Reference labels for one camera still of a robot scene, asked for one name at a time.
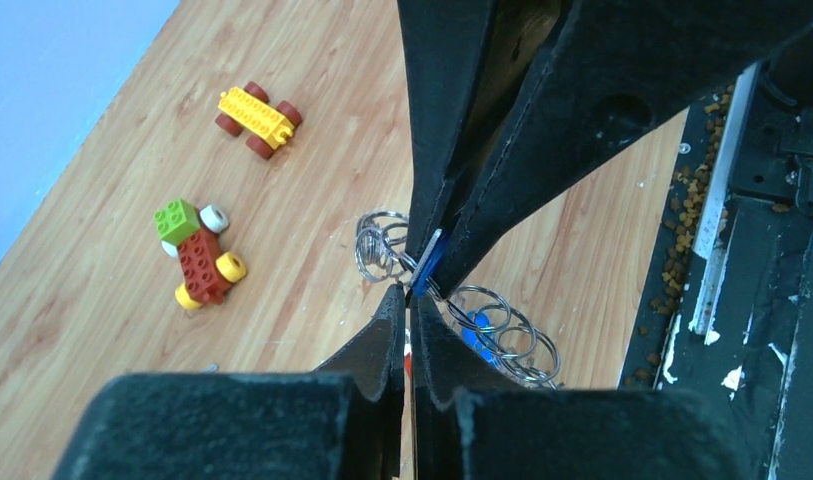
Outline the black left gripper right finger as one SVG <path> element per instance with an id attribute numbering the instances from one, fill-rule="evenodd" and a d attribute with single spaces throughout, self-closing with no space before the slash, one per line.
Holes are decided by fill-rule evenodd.
<path id="1" fill-rule="evenodd" d="M 529 389 L 427 297 L 411 303 L 420 479 L 740 479 L 728 425 L 690 392 Z"/>

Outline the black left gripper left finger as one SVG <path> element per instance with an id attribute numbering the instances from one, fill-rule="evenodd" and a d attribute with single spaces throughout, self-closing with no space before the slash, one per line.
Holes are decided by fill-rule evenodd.
<path id="1" fill-rule="evenodd" d="M 307 373 L 134 373 L 89 403 L 57 479 L 393 479 L 404 291 Z"/>

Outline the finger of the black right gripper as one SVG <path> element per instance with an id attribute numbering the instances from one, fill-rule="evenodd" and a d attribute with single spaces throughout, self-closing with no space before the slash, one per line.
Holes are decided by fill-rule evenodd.
<path id="1" fill-rule="evenodd" d="M 533 212 L 813 26 L 813 1 L 574 1 L 533 60 L 433 271 L 457 287 Z"/>
<path id="2" fill-rule="evenodd" d="M 485 249 L 465 243 L 448 215 L 462 170 L 454 151 L 475 104 L 491 43 L 495 1 L 400 1 L 407 76 L 413 185 L 406 250 L 421 255 L 438 227 L 451 238 L 448 261 L 478 262 Z"/>

